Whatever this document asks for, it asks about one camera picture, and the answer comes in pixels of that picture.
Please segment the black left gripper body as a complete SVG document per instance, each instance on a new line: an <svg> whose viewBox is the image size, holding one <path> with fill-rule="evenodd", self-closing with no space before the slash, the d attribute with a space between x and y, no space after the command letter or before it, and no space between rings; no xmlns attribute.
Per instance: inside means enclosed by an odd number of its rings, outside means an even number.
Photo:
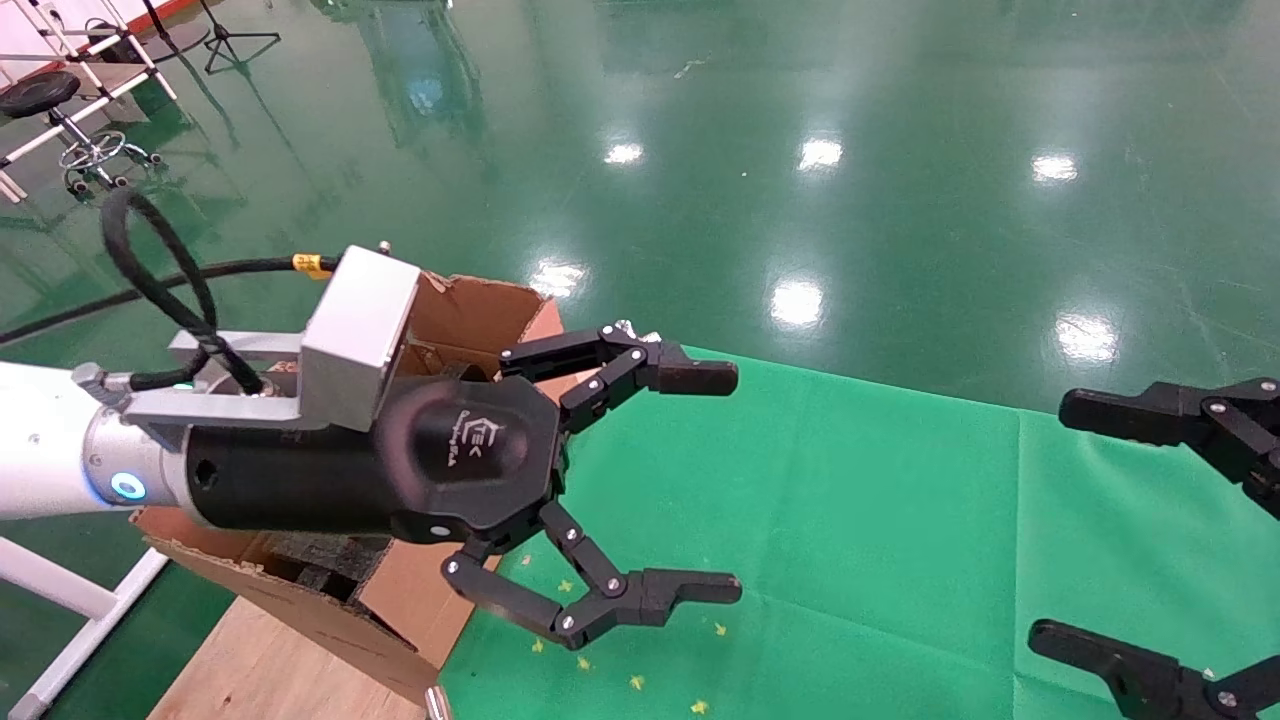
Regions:
<svg viewBox="0 0 1280 720"><path fill-rule="evenodd" d="M564 488L556 401L522 379L394 380L370 430L196 427L193 510L232 530L522 544Z"/></svg>

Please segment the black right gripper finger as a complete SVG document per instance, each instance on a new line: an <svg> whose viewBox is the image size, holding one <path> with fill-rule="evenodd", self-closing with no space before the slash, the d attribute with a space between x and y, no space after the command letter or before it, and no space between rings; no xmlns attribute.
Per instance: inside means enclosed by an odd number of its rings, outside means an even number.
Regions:
<svg viewBox="0 0 1280 720"><path fill-rule="evenodd" d="M1125 719L1257 719L1279 701L1279 656L1207 678L1171 656L1056 620L1028 634L1037 655L1098 676Z"/></svg>
<svg viewBox="0 0 1280 720"><path fill-rule="evenodd" d="M1270 516L1279 518L1279 380L1197 388L1155 382L1135 396L1068 391L1059 420L1074 430L1185 446Z"/></svg>

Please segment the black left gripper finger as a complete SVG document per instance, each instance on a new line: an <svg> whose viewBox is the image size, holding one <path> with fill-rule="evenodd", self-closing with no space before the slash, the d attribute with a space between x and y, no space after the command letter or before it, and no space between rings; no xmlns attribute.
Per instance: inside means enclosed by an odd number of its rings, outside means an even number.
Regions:
<svg viewBox="0 0 1280 720"><path fill-rule="evenodd" d="M485 561L497 547L475 537L442 564L442 575L477 609L567 650L581 650L616 626L664 626L681 603L728 605L742 597L740 580L728 573L620 571L557 501L540 507L534 525L588 585L570 606L486 569Z"/></svg>
<svg viewBox="0 0 1280 720"><path fill-rule="evenodd" d="M580 373L588 377L557 400L559 430L566 434L584 432L643 389L726 397L740 378L735 363L695 359L676 342L644 341L616 325L600 325L503 350L498 383L538 386Z"/></svg>

